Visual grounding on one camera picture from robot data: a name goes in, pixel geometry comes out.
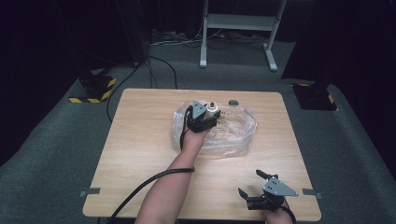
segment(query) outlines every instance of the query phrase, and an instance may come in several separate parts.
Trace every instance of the clear plastic bag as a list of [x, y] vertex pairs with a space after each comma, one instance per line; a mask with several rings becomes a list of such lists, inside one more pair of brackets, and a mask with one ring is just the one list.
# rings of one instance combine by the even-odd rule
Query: clear plastic bag
[[[176, 150], [180, 150], [180, 135], [183, 129], [184, 114], [192, 105], [185, 102], [174, 113], [172, 124], [172, 143]], [[221, 105], [219, 107], [220, 118], [216, 127], [207, 134], [205, 143], [200, 150], [199, 156], [228, 158], [241, 157], [248, 154], [251, 138], [256, 133], [257, 121], [253, 118], [252, 111], [240, 105]]]

